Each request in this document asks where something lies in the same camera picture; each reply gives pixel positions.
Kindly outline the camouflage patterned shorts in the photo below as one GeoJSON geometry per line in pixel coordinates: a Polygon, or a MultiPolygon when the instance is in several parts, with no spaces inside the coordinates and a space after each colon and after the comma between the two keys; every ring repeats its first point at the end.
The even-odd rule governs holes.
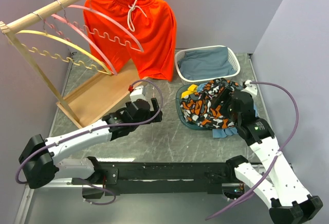
{"type": "Polygon", "coordinates": [[[202,91],[191,94],[184,99],[181,98],[180,109],[185,120],[209,129],[234,127],[233,122],[230,122],[220,113],[220,107],[211,108],[211,101],[225,87],[229,87],[233,91],[242,90],[242,86],[237,82],[219,78],[207,82],[202,91]]]}

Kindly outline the light pink hanger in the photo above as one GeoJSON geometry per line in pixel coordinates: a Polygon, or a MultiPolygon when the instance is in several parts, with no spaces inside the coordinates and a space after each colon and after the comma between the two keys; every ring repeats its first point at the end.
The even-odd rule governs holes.
{"type": "Polygon", "coordinates": [[[72,22],[72,27],[78,32],[87,32],[87,40],[92,53],[106,55],[126,53],[126,50],[144,52],[141,43],[119,22],[111,18],[106,12],[101,12],[97,0],[87,0],[85,5],[70,5],[70,8],[83,10],[85,25],[80,27],[72,22]]]}

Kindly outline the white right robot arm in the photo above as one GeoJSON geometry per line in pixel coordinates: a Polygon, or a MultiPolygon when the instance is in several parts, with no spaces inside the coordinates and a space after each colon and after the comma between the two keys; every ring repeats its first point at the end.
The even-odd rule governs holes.
{"type": "Polygon", "coordinates": [[[222,106],[222,114],[233,122],[238,135],[259,158],[265,173],[257,172],[243,156],[229,159],[226,178],[231,182],[241,181],[249,190],[208,219],[257,195],[268,207],[273,223],[308,222],[320,211],[323,202],[303,186],[284,157],[283,148],[268,122],[256,116],[253,108],[256,94],[255,83],[251,83],[241,91],[226,87],[214,100],[214,105],[222,106]]]}

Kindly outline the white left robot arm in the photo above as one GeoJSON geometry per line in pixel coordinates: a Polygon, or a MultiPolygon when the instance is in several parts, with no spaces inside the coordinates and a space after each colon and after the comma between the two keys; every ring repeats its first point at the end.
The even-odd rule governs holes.
{"type": "Polygon", "coordinates": [[[19,175],[23,172],[24,183],[31,189],[41,188],[56,178],[82,178],[92,184],[98,183],[102,171],[94,157],[77,162],[68,157],[98,143],[125,137],[140,125],[161,122],[162,106],[163,102],[156,98],[151,102],[138,99],[71,133],[49,138],[40,134],[32,136],[19,156],[16,182],[22,183],[19,175]]]}

